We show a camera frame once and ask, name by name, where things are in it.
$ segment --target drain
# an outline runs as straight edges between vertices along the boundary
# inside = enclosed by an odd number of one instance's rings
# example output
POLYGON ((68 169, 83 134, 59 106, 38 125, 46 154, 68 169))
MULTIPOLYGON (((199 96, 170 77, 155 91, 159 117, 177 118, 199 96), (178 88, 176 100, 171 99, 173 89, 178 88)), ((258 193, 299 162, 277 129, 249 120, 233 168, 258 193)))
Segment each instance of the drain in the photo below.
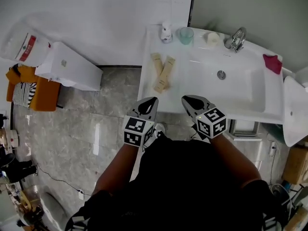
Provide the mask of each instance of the drain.
POLYGON ((222 70, 219 70, 219 71, 217 72, 217 77, 218 77, 219 79, 225 79, 225 78, 226 78, 226 73, 225 73, 224 71, 222 71, 222 70))

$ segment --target orange chair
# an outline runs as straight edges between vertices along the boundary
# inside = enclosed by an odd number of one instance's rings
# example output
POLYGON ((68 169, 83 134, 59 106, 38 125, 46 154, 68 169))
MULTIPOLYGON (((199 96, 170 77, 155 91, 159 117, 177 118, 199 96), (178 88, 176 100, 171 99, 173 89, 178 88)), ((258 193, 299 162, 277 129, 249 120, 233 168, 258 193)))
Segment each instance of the orange chair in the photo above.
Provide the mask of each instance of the orange chair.
POLYGON ((6 100, 8 102, 13 101, 14 88, 18 82, 37 82, 37 88, 31 101, 30 108, 34 111, 55 111, 60 83, 48 81, 45 78, 34 75, 35 68, 33 67, 21 66, 18 67, 18 71, 21 74, 20 77, 14 73, 12 68, 6 75, 9 79, 6 100))

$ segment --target striped bag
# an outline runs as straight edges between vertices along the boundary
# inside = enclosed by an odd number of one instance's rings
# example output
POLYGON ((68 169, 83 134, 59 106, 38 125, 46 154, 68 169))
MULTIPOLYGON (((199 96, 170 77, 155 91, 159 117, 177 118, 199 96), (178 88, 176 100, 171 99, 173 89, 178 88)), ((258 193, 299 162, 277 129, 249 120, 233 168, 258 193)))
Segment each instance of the striped bag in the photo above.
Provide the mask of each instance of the striped bag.
POLYGON ((29 108, 36 88, 36 83, 17 83, 13 93, 13 103, 29 108))

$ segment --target glass cup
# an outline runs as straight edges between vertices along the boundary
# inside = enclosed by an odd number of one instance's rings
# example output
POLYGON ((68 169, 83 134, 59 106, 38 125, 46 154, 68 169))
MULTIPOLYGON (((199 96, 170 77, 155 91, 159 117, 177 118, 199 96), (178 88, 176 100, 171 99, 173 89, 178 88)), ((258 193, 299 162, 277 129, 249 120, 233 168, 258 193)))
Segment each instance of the glass cup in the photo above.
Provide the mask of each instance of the glass cup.
POLYGON ((180 41, 182 44, 189 44, 193 39, 193 30, 189 27, 180 29, 180 41))

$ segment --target bathroom sink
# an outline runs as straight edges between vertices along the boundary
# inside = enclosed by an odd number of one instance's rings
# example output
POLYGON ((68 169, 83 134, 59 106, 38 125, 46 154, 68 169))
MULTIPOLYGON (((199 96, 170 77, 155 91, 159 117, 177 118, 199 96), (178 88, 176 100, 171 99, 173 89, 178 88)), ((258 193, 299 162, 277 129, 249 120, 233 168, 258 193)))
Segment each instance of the bathroom sink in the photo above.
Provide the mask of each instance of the bathroom sink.
POLYGON ((235 53, 224 46, 224 38, 228 36, 221 33, 217 46, 210 47, 205 40, 210 31, 192 29, 193 42, 182 45, 177 37, 172 43, 163 44, 156 35, 158 28, 147 28, 138 99, 156 96, 158 111, 184 113, 181 97, 199 95, 230 119, 282 124, 282 73, 277 75, 267 69, 263 59, 263 54, 276 54, 249 41, 235 53), (150 54, 154 52, 161 54, 162 61, 167 55, 176 59, 169 78, 170 88, 161 94, 153 90, 157 75, 150 54))

